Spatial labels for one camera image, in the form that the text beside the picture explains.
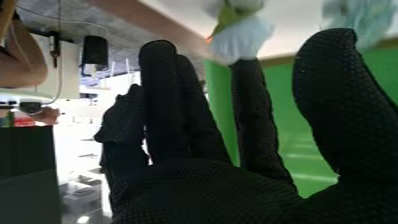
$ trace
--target white cloth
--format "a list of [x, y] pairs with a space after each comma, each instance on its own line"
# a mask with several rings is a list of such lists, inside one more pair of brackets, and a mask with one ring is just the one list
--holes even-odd
[[397, 5], [393, 0], [327, 0], [324, 5], [324, 29], [352, 28], [358, 32], [358, 48], [368, 49], [386, 37], [393, 25]]
[[240, 59], [254, 59], [272, 34], [274, 25], [258, 15], [230, 26], [210, 43], [217, 61], [230, 65]]
[[230, 5], [237, 9], [260, 9], [265, 6], [267, 0], [228, 0]]

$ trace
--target ceiling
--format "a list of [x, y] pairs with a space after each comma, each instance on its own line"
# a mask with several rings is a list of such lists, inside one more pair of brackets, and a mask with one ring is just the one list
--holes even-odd
[[[217, 1], [221, 0], [141, 0], [205, 38], [217, 25], [215, 17], [208, 13], [214, 11]], [[295, 54], [304, 41], [320, 31], [324, 2], [324, 0], [269, 0], [260, 16], [272, 21], [276, 33], [260, 51], [262, 58]], [[398, 36], [398, 17], [388, 36]]]
[[[222, 0], [141, 0], [141, 2], [194, 31], [201, 38], [212, 34], [217, 25], [217, 19], [208, 13], [214, 3]], [[322, 20], [324, 0], [269, 0], [262, 16], [276, 24], [276, 33], [263, 46], [260, 57], [278, 58], [295, 54], [299, 47], [318, 32], [324, 23]], [[132, 68], [139, 69], [139, 49], [160, 36], [132, 25], [123, 19], [111, 15], [84, 0], [20, 0], [20, 15], [23, 23], [36, 31], [57, 31], [61, 28], [63, 37], [71, 39], [82, 46], [86, 35], [98, 35], [109, 39], [111, 44], [111, 62], [116, 61], [116, 74], [127, 73], [127, 59], [132, 62]], [[59, 27], [59, 9], [63, 22]], [[398, 36], [398, 18], [395, 21], [389, 36]], [[180, 53], [185, 54], [194, 62], [198, 74], [205, 79], [203, 57], [194, 53], [196, 49], [187, 50], [180, 46]], [[98, 74], [105, 77], [111, 71]], [[95, 85], [98, 80], [82, 78], [82, 84]]]
[[[132, 63], [132, 70], [139, 69], [139, 50], [143, 45], [157, 39], [162, 39], [155, 33], [139, 28], [114, 15], [103, 12], [93, 7], [84, 0], [20, 0], [20, 16], [27, 27], [41, 32], [57, 31], [61, 28], [61, 34], [66, 39], [71, 39], [82, 46], [86, 35], [96, 35], [109, 39], [111, 45], [111, 62], [116, 61], [116, 74], [127, 73], [127, 58]], [[59, 9], [61, 19], [71, 20], [63, 22], [59, 27]], [[203, 72], [203, 57], [180, 47], [180, 52], [189, 56], [198, 74], [205, 77]], [[111, 74], [111, 71], [100, 72], [98, 77]], [[98, 80], [82, 78], [84, 85], [95, 85]]]

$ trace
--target finger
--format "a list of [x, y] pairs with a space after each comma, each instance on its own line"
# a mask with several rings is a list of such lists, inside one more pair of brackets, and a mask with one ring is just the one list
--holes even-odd
[[397, 181], [397, 105], [356, 50], [350, 29], [320, 32], [295, 61], [294, 92], [315, 139], [342, 180]]
[[141, 75], [146, 92], [148, 151], [155, 163], [190, 156], [176, 47], [151, 42], [141, 50]]
[[201, 158], [231, 163], [194, 66], [182, 55], [178, 56], [178, 75], [183, 83], [183, 108], [194, 154]]
[[258, 60], [242, 60], [235, 63], [231, 72], [242, 166], [260, 175], [285, 181], [294, 186], [294, 178], [278, 153], [279, 139], [272, 99]]

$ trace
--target black object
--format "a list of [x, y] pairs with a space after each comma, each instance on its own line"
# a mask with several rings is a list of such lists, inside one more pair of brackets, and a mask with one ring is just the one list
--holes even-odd
[[61, 224], [52, 127], [0, 128], [2, 223]]
[[82, 66], [95, 64], [100, 71], [109, 69], [109, 41], [103, 37], [86, 36]]
[[41, 103], [34, 103], [34, 102], [20, 103], [20, 110], [29, 115], [36, 115], [41, 112]]

